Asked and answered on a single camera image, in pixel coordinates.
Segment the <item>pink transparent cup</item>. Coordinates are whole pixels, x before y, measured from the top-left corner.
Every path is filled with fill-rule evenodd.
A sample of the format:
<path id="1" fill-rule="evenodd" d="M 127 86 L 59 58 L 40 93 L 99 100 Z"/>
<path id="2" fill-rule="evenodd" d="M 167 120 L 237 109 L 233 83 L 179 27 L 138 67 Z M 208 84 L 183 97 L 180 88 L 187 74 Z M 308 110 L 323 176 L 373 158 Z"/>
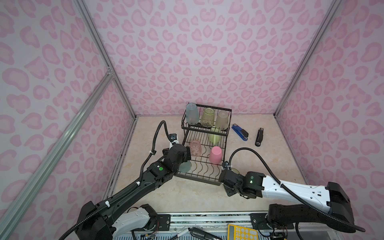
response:
<path id="1" fill-rule="evenodd" d="M 190 143 L 190 150 L 191 150 L 191 155 L 199 157 L 202 155 L 203 150 L 202 150 L 202 145 L 199 141 L 194 140 Z"/>

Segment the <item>solid pink plastic cup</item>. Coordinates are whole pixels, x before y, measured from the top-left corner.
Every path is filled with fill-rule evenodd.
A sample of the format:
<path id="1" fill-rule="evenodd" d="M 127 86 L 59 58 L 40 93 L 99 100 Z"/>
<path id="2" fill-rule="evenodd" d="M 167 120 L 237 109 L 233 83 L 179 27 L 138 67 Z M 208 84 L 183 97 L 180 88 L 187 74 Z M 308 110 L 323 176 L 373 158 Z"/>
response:
<path id="1" fill-rule="evenodd" d="M 219 165 L 222 162 L 222 158 L 223 158 L 222 149 L 218 146 L 213 147 L 209 155 L 209 161 L 212 164 Z"/>

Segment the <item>teal textured plastic cup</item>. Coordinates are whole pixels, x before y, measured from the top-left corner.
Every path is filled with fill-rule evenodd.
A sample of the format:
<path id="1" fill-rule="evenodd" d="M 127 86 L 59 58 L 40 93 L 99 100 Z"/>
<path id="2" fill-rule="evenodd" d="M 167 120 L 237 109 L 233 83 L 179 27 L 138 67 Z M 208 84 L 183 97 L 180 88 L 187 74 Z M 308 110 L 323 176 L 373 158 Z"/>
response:
<path id="1" fill-rule="evenodd" d="M 191 126 L 199 122 L 198 106 L 195 103 L 188 103 L 186 106 L 186 122 Z"/>

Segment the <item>white mug green handle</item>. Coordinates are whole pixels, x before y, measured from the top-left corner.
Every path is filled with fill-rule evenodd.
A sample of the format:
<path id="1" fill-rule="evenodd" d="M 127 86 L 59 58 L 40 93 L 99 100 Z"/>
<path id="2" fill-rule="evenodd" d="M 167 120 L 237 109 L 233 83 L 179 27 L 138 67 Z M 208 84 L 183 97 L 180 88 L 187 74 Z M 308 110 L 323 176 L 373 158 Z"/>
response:
<path id="1" fill-rule="evenodd" d="M 221 130 L 218 128 L 211 128 L 211 133 L 209 134 L 209 141 L 212 143 L 213 146 L 217 146 L 219 142 L 221 141 Z"/>

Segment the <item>light green transparent cup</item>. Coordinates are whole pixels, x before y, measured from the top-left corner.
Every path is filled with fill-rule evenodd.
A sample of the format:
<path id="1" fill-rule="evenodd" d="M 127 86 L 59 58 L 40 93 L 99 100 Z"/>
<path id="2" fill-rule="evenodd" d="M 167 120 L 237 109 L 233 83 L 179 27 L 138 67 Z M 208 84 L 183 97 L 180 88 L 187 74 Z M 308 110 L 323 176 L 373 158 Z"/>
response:
<path id="1" fill-rule="evenodd" d="M 201 124 L 205 128 L 211 128 L 215 123 L 215 110 L 212 108 L 205 108 L 201 118 Z"/>

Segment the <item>pale green frosted cup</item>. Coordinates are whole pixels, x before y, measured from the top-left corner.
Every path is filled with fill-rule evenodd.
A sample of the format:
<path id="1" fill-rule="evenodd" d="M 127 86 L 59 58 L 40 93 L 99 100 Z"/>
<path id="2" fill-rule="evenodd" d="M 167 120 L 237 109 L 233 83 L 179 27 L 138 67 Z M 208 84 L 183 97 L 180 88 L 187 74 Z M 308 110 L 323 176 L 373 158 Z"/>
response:
<path id="1" fill-rule="evenodd" d="M 224 110 L 219 111 L 216 119 L 215 127 L 220 131 L 226 130 L 229 126 L 229 117 L 230 117 L 230 114 L 228 111 L 224 111 Z"/>

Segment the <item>bright green transparent cup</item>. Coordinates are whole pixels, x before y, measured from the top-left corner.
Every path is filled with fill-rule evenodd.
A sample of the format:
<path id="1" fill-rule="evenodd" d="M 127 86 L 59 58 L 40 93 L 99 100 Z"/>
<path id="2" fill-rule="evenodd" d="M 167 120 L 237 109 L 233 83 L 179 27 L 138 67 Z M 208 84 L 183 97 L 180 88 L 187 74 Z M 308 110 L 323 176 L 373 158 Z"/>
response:
<path id="1" fill-rule="evenodd" d="M 235 174 L 240 174 L 240 172 L 239 172 L 237 169 L 235 169 L 235 168 L 232 168 L 232 171 L 233 171 Z"/>

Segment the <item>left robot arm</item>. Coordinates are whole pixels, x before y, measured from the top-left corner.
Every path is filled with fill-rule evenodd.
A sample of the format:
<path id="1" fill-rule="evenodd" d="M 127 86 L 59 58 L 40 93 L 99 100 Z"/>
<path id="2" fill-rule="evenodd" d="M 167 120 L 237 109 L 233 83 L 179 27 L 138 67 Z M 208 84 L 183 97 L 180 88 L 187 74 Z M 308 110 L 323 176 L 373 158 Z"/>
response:
<path id="1" fill-rule="evenodd" d="M 182 163 L 191 158 L 188 147 L 174 144 L 140 177 L 115 195 L 93 204 L 86 203 L 80 212 L 75 233 L 80 240 L 112 240 L 137 229 L 156 229 L 157 213 L 148 204 L 128 213 L 138 200 L 158 189 L 178 173 Z"/>

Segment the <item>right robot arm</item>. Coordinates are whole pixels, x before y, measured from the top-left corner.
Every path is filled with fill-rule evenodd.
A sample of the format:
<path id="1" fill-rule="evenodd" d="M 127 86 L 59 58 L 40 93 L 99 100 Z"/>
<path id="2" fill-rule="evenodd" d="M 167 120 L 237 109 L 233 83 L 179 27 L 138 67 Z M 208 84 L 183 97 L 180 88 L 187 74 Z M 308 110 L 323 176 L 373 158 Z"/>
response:
<path id="1" fill-rule="evenodd" d="M 296 223 L 320 223 L 343 232 L 355 233 L 351 201 L 339 184 L 310 186 L 277 181 L 262 173 L 245 176 L 223 170 L 219 181 L 229 197 L 238 194 L 246 199 L 273 198 L 292 202 L 291 205 L 271 204 L 265 217 L 272 227 Z"/>

